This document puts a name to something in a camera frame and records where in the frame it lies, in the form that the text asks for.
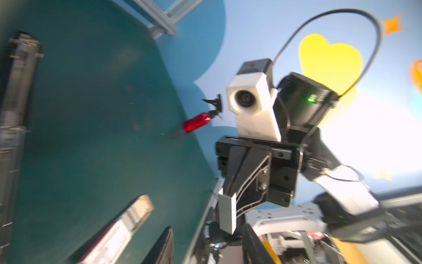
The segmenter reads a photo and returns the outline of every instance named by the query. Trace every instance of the orange shape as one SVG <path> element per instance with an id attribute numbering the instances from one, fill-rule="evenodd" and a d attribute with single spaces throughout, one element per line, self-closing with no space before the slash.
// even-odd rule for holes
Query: orange shape
<path id="1" fill-rule="evenodd" d="M 410 77 L 412 78 L 413 84 L 416 86 L 416 88 L 419 90 L 420 93 L 422 93 L 422 60 L 417 60 L 414 63 L 412 63 L 412 66 L 410 66 Z"/>
<path id="2" fill-rule="evenodd" d="M 393 32 L 400 32 L 403 29 L 400 27 L 400 20 L 402 15 L 396 16 L 392 20 L 384 20 L 381 23 L 384 25 L 384 36 L 388 36 Z"/>

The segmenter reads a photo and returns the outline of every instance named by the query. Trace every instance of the yellow heart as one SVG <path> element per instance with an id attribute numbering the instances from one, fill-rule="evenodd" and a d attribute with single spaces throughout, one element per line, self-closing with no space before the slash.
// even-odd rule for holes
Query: yellow heart
<path id="1" fill-rule="evenodd" d="M 362 71 L 363 60 L 359 51 L 347 44 L 330 45 L 319 34 L 306 36 L 299 46 L 299 59 L 303 74 L 324 84 L 339 95 L 344 93 Z M 357 88 L 353 87 L 340 104 L 328 112 L 321 125 L 341 118 L 355 101 Z"/>

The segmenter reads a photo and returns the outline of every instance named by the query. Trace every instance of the blue wall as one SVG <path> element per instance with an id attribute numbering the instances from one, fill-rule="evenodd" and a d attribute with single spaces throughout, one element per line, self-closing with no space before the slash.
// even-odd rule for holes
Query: blue wall
<path id="1" fill-rule="evenodd" d="M 336 8 L 359 8 L 378 20 L 402 15 L 401 32 L 383 39 L 381 50 L 358 84 L 353 105 L 335 122 L 322 126 L 322 137 L 340 160 L 362 171 L 375 191 L 422 184 L 422 96 L 410 80 L 409 67 L 422 58 L 422 2 L 418 0 L 204 0 L 181 20 L 175 36 L 157 40 L 166 68 L 188 118 L 209 107 L 201 98 L 223 95 L 222 120 L 195 131 L 212 170 L 214 143 L 236 135 L 234 114 L 228 111 L 225 88 L 243 61 L 274 58 L 290 34 L 309 17 Z M 303 72 L 298 47 L 310 34 L 330 44 L 353 46 L 365 62 L 375 42 L 374 29 L 363 17 L 336 14 L 310 24 L 291 43 L 274 68 L 274 82 L 290 71 Z M 297 202 L 322 191 L 299 180 Z"/>

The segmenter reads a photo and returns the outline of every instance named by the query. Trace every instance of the yellow star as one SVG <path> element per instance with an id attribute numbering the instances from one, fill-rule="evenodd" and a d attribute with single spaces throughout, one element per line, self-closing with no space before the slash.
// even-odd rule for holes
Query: yellow star
<path id="1" fill-rule="evenodd" d="M 388 36 L 393 32 L 400 32 L 403 29 L 400 27 L 400 20 L 402 15 L 396 16 L 392 20 L 384 20 L 381 23 L 384 25 L 384 36 Z"/>
<path id="2" fill-rule="evenodd" d="M 375 174 L 373 177 L 375 180 L 379 179 L 386 179 L 388 181 L 393 181 L 391 177 L 388 175 L 388 173 L 385 170 L 380 170 L 379 173 Z"/>

